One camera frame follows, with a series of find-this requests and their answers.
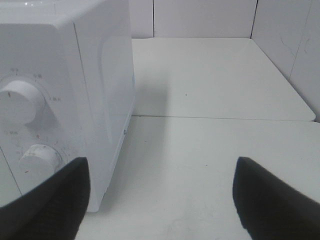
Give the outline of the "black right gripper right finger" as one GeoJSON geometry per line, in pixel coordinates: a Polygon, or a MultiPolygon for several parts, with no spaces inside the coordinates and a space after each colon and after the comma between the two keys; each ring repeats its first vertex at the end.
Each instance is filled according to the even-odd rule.
{"type": "Polygon", "coordinates": [[[232,197],[253,240],[320,238],[320,204],[249,157],[237,159],[232,197]]]}

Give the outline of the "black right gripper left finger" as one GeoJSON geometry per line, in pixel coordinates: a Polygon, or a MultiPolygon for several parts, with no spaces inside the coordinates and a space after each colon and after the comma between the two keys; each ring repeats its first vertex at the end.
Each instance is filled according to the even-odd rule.
{"type": "Polygon", "coordinates": [[[43,183],[0,208],[2,240],[73,240],[90,198],[85,157],[77,157],[43,183]]]}

